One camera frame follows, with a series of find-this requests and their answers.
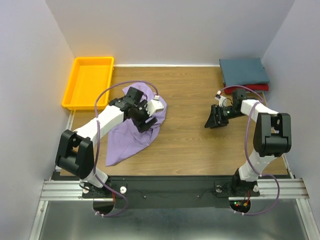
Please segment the purple t shirt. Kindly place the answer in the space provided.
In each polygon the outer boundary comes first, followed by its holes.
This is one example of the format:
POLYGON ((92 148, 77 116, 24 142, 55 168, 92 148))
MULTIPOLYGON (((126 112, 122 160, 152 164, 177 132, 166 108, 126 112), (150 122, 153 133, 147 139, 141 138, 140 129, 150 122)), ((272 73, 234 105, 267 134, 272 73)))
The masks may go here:
POLYGON ((114 166, 144 150, 158 137, 167 113, 167 103, 160 96, 164 109, 154 114, 157 122, 148 131, 140 133, 131 119, 128 119, 108 132, 105 165, 114 166))

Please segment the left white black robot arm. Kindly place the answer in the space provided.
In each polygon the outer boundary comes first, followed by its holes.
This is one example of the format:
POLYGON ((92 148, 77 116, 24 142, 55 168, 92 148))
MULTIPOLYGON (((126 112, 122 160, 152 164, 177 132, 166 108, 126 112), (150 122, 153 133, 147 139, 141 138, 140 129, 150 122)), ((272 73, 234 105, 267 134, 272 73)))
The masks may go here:
POLYGON ((158 95, 150 100, 143 100, 143 95, 141 90, 130 87, 126 95, 111 100, 102 112, 96 112, 95 118, 82 127, 65 130, 59 140, 55 164, 93 185, 100 197, 108 196, 111 193, 108 175, 97 168, 100 140, 128 119, 140 133, 157 122, 154 114, 163 111, 165 106, 158 95))

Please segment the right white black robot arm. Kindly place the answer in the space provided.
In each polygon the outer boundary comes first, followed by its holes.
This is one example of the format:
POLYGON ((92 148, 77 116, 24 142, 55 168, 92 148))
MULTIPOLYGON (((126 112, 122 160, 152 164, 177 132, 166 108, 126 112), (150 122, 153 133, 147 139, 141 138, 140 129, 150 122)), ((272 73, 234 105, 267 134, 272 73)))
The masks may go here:
POLYGON ((231 104, 221 91, 215 95, 217 104, 213 104, 205 128, 226 127, 230 119, 248 116, 255 122, 253 150, 245 150, 246 162, 238 168, 227 187, 229 196, 256 194, 259 191, 258 179, 265 168, 276 158, 288 153, 292 147, 291 116, 279 113, 265 106, 261 101, 249 98, 244 88, 232 93, 231 104))

